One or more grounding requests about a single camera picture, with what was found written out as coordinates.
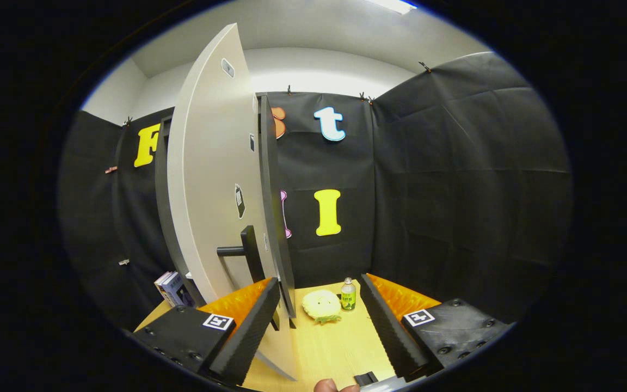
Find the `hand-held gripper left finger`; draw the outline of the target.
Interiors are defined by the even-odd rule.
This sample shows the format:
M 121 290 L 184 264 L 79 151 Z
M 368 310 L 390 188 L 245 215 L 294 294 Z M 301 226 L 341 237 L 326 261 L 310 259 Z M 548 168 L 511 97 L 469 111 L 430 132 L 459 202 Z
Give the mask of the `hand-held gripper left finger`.
M 201 308 L 171 308 L 129 337 L 185 372 L 242 385 L 279 300 L 277 278 L 264 278 Z

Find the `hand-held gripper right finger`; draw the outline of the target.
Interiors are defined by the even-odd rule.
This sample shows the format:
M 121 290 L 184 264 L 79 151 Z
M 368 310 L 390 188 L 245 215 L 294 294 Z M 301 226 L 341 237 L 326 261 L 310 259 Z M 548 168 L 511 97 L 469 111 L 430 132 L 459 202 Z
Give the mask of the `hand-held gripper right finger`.
M 395 375 L 408 382 L 467 362 L 513 327 L 461 298 L 440 302 L 370 273 L 359 293 Z

